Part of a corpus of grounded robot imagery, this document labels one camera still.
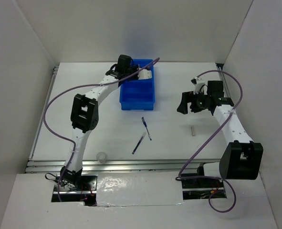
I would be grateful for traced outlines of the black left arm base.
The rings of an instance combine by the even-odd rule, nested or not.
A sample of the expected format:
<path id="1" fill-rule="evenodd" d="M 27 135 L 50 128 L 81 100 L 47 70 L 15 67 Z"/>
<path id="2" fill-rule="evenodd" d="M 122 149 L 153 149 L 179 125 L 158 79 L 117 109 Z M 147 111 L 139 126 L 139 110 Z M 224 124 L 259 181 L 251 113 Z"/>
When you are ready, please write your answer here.
<path id="1" fill-rule="evenodd" d="M 95 207 L 97 176 L 81 176 L 81 180 L 77 185 L 71 184 L 66 180 L 62 180 L 58 186 L 59 177 L 46 173 L 45 179 L 54 183 L 51 202 L 81 202 L 85 206 Z"/>

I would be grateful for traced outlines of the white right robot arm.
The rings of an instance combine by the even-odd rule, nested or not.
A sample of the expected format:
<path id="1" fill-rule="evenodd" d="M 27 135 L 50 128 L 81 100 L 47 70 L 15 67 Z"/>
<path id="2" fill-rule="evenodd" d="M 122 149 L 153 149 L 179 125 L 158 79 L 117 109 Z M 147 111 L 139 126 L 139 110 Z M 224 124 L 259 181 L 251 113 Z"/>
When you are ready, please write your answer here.
<path id="1" fill-rule="evenodd" d="M 195 90 L 184 92 L 177 111 L 186 115 L 188 103 L 193 113 L 211 112 L 219 123 L 227 147 L 219 162 L 219 174 L 225 179 L 255 180 L 258 176 L 263 147 L 244 130 L 231 98 L 225 97 L 222 81 L 193 79 Z"/>

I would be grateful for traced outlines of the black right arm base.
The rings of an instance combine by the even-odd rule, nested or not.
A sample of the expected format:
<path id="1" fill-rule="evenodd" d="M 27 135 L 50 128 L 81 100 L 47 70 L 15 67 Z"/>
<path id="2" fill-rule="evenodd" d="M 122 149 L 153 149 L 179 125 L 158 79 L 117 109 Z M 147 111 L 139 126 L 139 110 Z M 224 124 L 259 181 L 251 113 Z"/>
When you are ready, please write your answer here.
<path id="1" fill-rule="evenodd" d="M 181 174 L 182 177 L 197 177 L 197 176 L 219 176 L 219 162 L 202 163 L 198 166 L 196 172 L 188 173 L 185 169 Z M 193 199 L 208 199 L 211 194 L 212 198 L 225 198 L 224 184 L 221 180 L 211 178 L 194 178 L 194 179 L 181 179 L 176 177 L 176 181 L 180 181 L 182 185 L 182 195 L 184 200 Z"/>

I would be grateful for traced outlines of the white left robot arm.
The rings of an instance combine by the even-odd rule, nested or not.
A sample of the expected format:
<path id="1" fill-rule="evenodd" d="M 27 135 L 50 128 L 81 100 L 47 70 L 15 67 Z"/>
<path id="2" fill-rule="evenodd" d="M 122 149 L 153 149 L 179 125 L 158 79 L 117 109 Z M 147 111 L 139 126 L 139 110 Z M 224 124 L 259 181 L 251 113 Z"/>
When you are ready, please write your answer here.
<path id="1" fill-rule="evenodd" d="M 72 155 L 61 168 L 61 177 L 69 189 L 78 190 L 82 186 L 84 151 L 88 137 L 99 121 L 99 105 L 124 82 L 124 78 L 131 74 L 136 78 L 138 70 L 132 57 L 121 54 L 96 87 L 85 94 L 75 95 L 70 117 L 75 144 Z"/>

